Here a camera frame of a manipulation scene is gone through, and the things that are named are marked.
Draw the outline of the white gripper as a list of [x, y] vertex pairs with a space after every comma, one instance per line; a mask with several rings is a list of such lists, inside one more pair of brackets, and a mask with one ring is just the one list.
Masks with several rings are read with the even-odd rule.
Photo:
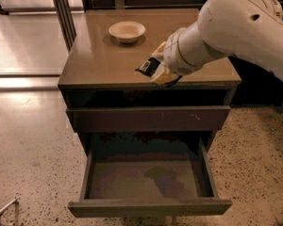
[[189, 75], [202, 68], [208, 61], [208, 50], [197, 26], [179, 28], [159, 45], [151, 57], [160, 63], [150, 76], [150, 81], [159, 85], [173, 83], [180, 75]]

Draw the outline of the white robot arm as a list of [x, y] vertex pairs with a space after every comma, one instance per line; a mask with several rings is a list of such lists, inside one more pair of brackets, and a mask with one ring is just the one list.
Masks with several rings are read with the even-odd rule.
[[150, 80], [173, 82], [213, 60], [237, 57], [283, 82], [283, 9], [277, 0], [208, 0], [197, 20], [180, 28], [155, 51]]

